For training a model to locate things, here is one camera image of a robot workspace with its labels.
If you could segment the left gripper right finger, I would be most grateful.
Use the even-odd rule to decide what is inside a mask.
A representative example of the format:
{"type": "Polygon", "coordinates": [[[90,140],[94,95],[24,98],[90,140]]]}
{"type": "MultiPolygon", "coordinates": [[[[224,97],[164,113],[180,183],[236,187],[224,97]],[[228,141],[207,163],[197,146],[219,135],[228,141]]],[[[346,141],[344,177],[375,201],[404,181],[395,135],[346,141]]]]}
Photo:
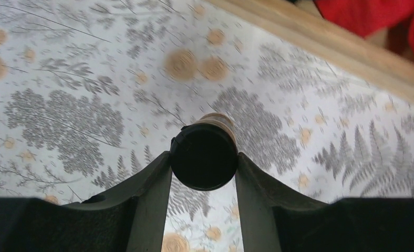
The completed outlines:
{"type": "Polygon", "coordinates": [[[414,251],[414,198],[303,195],[237,156],[245,251],[414,251]]]}

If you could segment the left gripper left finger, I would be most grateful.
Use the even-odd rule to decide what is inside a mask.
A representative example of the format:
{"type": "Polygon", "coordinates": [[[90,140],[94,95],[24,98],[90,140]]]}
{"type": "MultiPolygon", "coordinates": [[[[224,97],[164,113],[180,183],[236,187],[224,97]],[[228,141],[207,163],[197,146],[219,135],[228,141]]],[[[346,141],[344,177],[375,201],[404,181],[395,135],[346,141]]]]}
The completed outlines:
{"type": "Polygon", "coordinates": [[[0,251],[160,251],[169,156],[80,203],[0,197],[0,251]]]}

